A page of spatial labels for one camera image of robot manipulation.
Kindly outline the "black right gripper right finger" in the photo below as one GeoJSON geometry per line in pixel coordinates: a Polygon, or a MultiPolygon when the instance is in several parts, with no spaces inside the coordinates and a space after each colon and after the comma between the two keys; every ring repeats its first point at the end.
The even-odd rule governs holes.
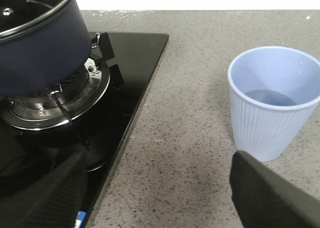
{"type": "Polygon", "coordinates": [[[320,201],[238,150],[229,175],[231,199],[245,228],[318,228],[320,201]]]}

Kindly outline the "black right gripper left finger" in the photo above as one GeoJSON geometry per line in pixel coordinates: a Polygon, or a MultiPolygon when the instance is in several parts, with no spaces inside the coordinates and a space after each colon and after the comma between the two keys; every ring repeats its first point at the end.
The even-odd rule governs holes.
{"type": "Polygon", "coordinates": [[[2,228],[73,228],[86,193],[85,154],[76,152],[0,203],[2,228]]]}

